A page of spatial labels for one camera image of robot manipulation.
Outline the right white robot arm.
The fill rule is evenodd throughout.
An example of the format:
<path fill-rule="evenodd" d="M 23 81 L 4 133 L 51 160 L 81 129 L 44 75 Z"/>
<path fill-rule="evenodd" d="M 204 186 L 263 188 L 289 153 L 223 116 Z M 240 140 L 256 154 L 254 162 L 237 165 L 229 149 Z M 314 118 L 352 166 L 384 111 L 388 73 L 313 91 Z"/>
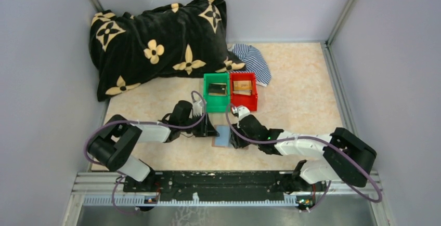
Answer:
<path fill-rule="evenodd" d="M 359 188 L 368 183 L 377 152 L 346 128 L 322 135 L 295 134 L 265 127 L 243 105 L 230 104 L 226 114 L 237 118 L 236 123 L 228 123 L 234 148 L 255 145 L 267 155 L 303 157 L 293 176 L 293 185 L 300 191 L 322 181 L 343 181 Z"/>

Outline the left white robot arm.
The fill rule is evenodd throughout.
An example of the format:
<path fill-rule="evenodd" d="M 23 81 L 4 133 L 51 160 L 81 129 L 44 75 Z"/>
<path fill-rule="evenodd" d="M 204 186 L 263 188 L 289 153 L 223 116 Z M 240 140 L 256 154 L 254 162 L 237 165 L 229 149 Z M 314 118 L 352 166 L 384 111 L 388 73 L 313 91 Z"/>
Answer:
<path fill-rule="evenodd" d="M 132 155 L 138 143 L 170 143 L 186 133 L 194 137 L 218 137 L 204 110 L 204 102 L 179 101 L 158 122 L 129 121 L 117 114 L 86 141 L 84 153 L 92 161 L 135 180 L 142 191 L 156 184 L 155 171 Z"/>

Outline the pink leather card holder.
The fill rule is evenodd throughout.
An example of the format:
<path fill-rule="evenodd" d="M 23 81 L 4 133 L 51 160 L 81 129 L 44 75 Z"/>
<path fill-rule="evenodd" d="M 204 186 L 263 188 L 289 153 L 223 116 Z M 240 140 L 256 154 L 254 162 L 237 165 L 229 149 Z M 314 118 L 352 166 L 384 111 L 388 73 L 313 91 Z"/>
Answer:
<path fill-rule="evenodd" d="M 213 137 L 211 147 L 214 148 L 226 148 L 226 149 L 236 149 L 236 150 L 247 150 L 249 146 L 243 148 L 235 148 L 230 142 L 231 131 L 228 125 L 216 125 L 215 130 L 218 132 L 219 136 Z"/>

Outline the black VIP card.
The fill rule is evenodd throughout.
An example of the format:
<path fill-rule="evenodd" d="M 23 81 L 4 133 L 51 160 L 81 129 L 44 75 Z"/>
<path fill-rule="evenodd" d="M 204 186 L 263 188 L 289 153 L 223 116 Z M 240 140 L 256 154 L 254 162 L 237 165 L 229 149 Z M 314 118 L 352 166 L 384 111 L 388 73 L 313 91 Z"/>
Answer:
<path fill-rule="evenodd" d="M 207 93 L 210 96 L 226 96 L 227 84 L 226 83 L 209 83 Z"/>

